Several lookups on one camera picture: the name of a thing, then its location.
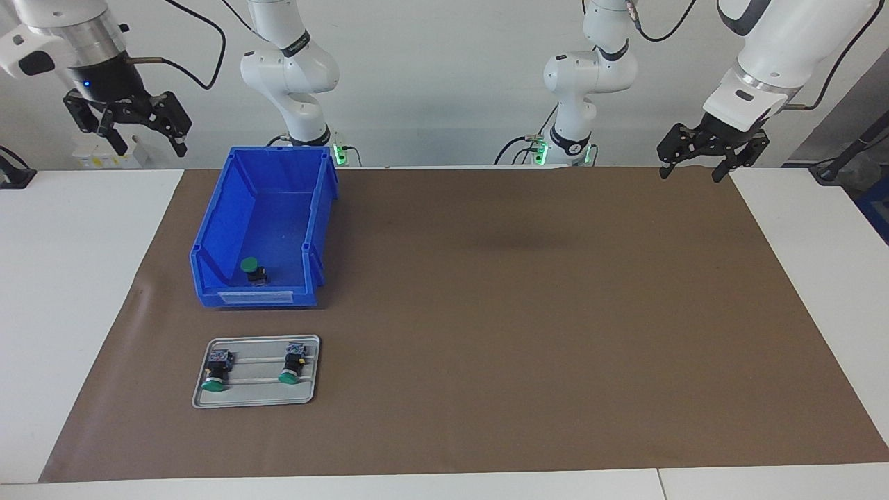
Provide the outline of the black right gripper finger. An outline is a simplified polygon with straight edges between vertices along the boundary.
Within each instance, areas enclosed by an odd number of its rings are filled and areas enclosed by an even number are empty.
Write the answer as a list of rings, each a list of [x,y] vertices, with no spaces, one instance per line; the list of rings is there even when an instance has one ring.
[[[192,127],[192,120],[173,92],[151,96],[149,128],[162,133],[179,158],[186,156],[186,137]]]
[[[83,98],[77,90],[67,92],[63,96],[63,104],[81,132],[96,134],[106,139],[118,156],[127,153],[129,148],[123,136],[115,130],[114,115],[110,108],[104,108],[101,116],[97,117],[93,113],[91,102]]]

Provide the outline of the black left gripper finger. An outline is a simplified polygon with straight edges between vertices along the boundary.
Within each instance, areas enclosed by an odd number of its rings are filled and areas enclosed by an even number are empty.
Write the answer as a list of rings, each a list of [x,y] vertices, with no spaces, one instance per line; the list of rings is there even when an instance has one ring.
[[[757,133],[739,151],[728,149],[724,159],[712,172],[714,183],[720,183],[731,171],[739,167],[751,167],[768,147],[767,133]]]
[[[657,145],[657,155],[661,161],[658,168],[660,179],[666,180],[678,164],[697,156],[693,151],[700,133],[698,128],[689,128],[685,124],[673,125]]]

